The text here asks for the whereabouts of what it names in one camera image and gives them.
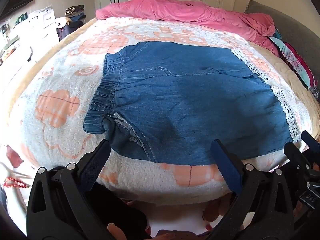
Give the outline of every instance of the drawer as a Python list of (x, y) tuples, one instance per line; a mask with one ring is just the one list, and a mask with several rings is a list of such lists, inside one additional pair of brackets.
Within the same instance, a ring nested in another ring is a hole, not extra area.
[(42, 13), (43, 27), (47, 27), (55, 22), (54, 11), (46, 10)]

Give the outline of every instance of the silver screw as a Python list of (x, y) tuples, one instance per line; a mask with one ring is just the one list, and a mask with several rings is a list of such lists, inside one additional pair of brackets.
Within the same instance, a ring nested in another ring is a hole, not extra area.
[(38, 173), (41, 174), (41, 173), (44, 173), (44, 171), (45, 171), (44, 167), (41, 167), (39, 168)]
[(282, 175), (282, 171), (281, 171), (281, 169), (276, 169), (276, 174), (278, 174), (278, 175)]
[(74, 163), (69, 163), (69, 164), (67, 165), (67, 169), (68, 169), (68, 170), (73, 170), (75, 167), (76, 167), (76, 165), (75, 165)]
[(248, 170), (248, 171), (253, 171), (254, 167), (251, 165), (251, 164), (246, 164), (245, 168)]

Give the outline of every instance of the gray headboard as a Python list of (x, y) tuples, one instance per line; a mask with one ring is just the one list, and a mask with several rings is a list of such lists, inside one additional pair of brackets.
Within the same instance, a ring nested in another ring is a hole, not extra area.
[(283, 41), (291, 44), (302, 56), (315, 78), (320, 82), (320, 38), (300, 22), (254, 0), (249, 1), (245, 13), (265, 13), (273, 18)]

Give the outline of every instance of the blue folded jeans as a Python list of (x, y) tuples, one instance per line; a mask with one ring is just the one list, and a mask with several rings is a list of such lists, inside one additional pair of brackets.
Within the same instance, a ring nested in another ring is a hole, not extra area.
[(120, 155), (157, 163), (215, 163), (220, 139), (241, 159), (292, 141), (273, 94), (230, 49), (140, 42), (106, 54), (84, 131)]

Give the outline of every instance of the finger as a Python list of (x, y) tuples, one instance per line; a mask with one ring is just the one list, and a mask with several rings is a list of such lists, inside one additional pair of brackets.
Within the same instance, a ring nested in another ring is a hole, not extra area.
[(232, 193), (228, 193), (221, 197), (221, 204), (219, 206), (218, 212), (221, 216), (224, 216), (230, 207), (230, 199), (231, 199)]
[(209, 201), (207, 207), (204, 209), (202, 213), (202, 218), (208, 222), (215, 221), (219, 216), (219, 206), (220, 206), (220, 199), (215, 199), (212, 201)]
[(316, 164), (316, 163), (314, 163), (314, 164), (312, 165), (312, 168), (313, 168), (315, 171), (320, 171), (319, 165)]
[(154, 240), (172, 240), (174, 239), (176, 236), (175, 233), (167, 233), (167, 234), (163, 234), (163, 235), (159, 235), (154, 237)]
[(115, 226), (114, 223), (110, 223), (107, 226), (107, 229), (116, 240), (127, 240), (124, 232), (119, 227)]

